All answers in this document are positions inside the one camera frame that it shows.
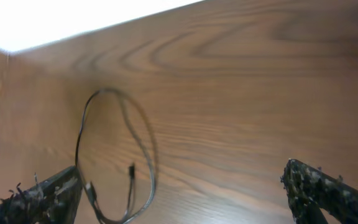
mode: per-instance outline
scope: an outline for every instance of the wooden board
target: wooden board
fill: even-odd
[[[358,188],[356,0],[211,0],[12,56],[6,75],[0,58],[0,197],[74,163],[85,101],[104,86],[142,104],[158,141],[157,196],[135,223],[291,223],[289,157]],[[114,97],[93,103],[80,161],[110,218],[132,162],[146,200]],[[84,197],[76,223],[96,223]]]

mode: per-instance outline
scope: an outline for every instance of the black textured object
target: black textured object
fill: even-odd
[[[294,221],[327,223],[319,208],[343,224],[358,223],[358,190],[296,159],[290,159],[281,178]]]
[[[17,193],[7,199],[0,199],[1,224],[74,223],[82,191],[81,179],[75,166],[66,168],[28,190],[21,190],[19,185]]]

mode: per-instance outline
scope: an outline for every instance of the bright white area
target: bright white area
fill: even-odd
[[[0,50],[17,52],[202,0],[0,0]]]

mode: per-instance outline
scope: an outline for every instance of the black cable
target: black cable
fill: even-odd
[[[122,116],[124,118],[124,122],[127,126],[127,129],[129,130],[129,132],[131,133],[132,137],[135,139],[137,145],[140,147],[140,149],[142,150],[146,161],[147,161],[147,165],[149,167],[149,171],[150,171],[150,195],[149,198],[147,199],[147,201],[144,203],[144,205],[142,206],[142,208],[140,208],[137,212],[135,212],[133,215],[130,215],[129,217],[127,217],[130,214],[130,202],[131,202],[131,193],[132,193],[132,189],[134,186],[134,178],[135,178],[135,170],[134,167],[133,169],[130,168],[129,171],[129,175],[131,177],[131,182],[130,182],[130,189],[129,189],[129,196],[128,196],[128,205],[127,205],[127,210],[126,210],[126,214],[124,215],[124,218],[121,221],[114,221],[114,220],[110,220],[108,218],[106,218],[103,213],[101,212],[99,205],[98,205],[98,201],[97,201],[97,195],[96,195],[96,191],[92,185],[92,183],[87,183],[85,184],[85,178],[83,176],[83,173],[80,169],[80,166],[78,164],[78,150],[80,147],[80,141],[81,141],[81,135],[83,132],[83,128],[84,128],[84,123],[85,123],[85,118],[86,118],[86,110],[88,108],[89,103],[91,102],[91,100],[95,97],[98,96],[100,93],[114,93],[118,100],[119,100],[119,105],[121,108],[121,112],[122,112]],[[147,117],[145,115],[145,113],[143,112],[143,109],[140,107],[140,105],[133,100],[130,96],[128,96],[127,94],[125,94],[124,92],[122,92],[121,90],[118,90],[116,88],[103,88],[100,89],[96,92],[94,92],[90,98],[86,101],[85,104],[85,108],[84,108],[84,112],[82,115],[82,119],[81,119],[81,128],[80,128],[80,132],[78,134],[78,138],[77,138],[77,142],[76,142],[76,148],[75,148],[75,165],[80,173],[80,177],[83,183],[83,187],[85,189],[85,192],[88,196],[89,202],[91,203],[96,217],[98,218],[98,221],[100,223],[106,223],[106,224],[126,224],[129,223],[131,221],[133,221],[133,219],[135,219],[136,217],[138,217],[142,212],[144,212],[144,210],[146,210],[150,204],[152,203],[152,200],[154,199],[154,195],[155,195],[155,190],[157,188],[157,179],[155,178],[155,171],[154,171],[154,167],[153,167],[153,163],[152,163],[152,159],[149,155],[149,152],[147,150],[147,148],[143,145],[143,142],[141,140],[141,138],[139,137],[139,135],[136,133],[132,123],[130,122],[129,118],[128,118],[128,112],[127,112],[127,108],[125,105],[124,100],[127,100],[130,104],[132,104],[133,106],[135,106],[135,108],[137,109],[137,111],[140,113],[142,119],[144,120],[144,123],[146,125],[146,128],[149,132],[149,136],[152,142],[152,149],[154,150],[154,153],[157,152],[157,143],[155,141],[152,129],[150,127],[149,122],[147,121]]]

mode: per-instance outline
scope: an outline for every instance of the black connector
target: black connector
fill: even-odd
[[[131,180],[135,179],[135,164],[133,163],[128,169]]]

